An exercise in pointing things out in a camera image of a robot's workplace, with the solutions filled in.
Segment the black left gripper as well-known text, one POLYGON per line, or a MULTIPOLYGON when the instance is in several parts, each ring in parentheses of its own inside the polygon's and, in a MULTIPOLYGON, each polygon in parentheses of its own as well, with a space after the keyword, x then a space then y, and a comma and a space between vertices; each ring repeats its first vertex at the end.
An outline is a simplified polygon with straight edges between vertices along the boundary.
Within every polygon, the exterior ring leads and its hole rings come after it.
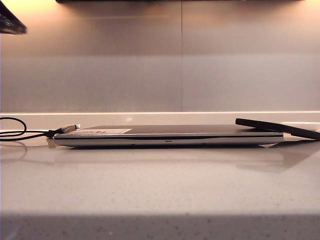
POLYGON ((4 5, 0 5, 0 33, 24 35, 27 27, 4 5))

